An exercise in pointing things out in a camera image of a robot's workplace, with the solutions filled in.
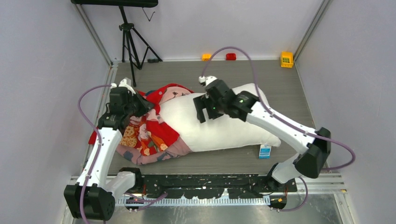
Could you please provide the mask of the red cartoon print pillowcase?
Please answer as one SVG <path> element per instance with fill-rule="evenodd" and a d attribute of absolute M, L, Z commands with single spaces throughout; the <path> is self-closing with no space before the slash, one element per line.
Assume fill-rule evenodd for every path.
<path fill-rule="evenodd" d="M 159 114 L 161 104 L 193 91 L 179 84 L 139 92 L 154 108 L 141 117 L 132 116 L 116 152 L 135 165 L 144 165 L 191 153 L 191 149 Z"/>

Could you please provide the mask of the white pillow insert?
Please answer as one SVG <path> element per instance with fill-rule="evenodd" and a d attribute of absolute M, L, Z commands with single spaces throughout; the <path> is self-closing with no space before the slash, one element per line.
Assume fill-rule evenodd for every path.
<path fill-rule="evenodd" d="M 172 147 L 189 153 L 253 145 L 281 145 L 281 140 L 269 131 L 228 115 L 209 119 L 207 112 L 203 111 L 205 122 L 200 123 L 193 102 L 199 96 L 201 93 L 192 93 L 160 105 L 160 117 L 179 134 Z"/>

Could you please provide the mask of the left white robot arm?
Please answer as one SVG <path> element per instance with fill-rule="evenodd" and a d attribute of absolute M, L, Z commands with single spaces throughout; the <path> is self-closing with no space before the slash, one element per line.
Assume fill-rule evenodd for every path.
<path fill-rule="evenodd" d="M 64 189 L 64 198 L 72 216 L 88 224 L 93 220 L 111 219 L 115 202 L 128 190 L 138 193 L 143 180 L 137 168 L 122 168 L 107 181 L 114 152 L 119 145 L 130 117 L 142 116 L 154 105 L 128 84 L 110 85 L 109 102 L 97 124 L 90 122 L 96 133 L 93 149 L 75 184 Z"/>

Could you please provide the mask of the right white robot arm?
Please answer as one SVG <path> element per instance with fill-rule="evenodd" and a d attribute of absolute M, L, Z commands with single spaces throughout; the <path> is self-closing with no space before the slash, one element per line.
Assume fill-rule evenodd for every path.
<path fill-rule="evenodd" d="M 205 93 L 193 99 L 197 119 L 217 119 L 224 114 L 233 119 L 258 126 L 289 144 L 296 155 L 276 163 L 264 178 L 264 186 L 279 191 L 294 178 L 306 176 L 317 178 L 331 152 L 331 133 L 326 128 L 315 130 L 303 126 L 269 108 L 258 95 L 248 91 L 236 94 L 227 84 L 214 76 L 200 76 L 199 83 Z"/>

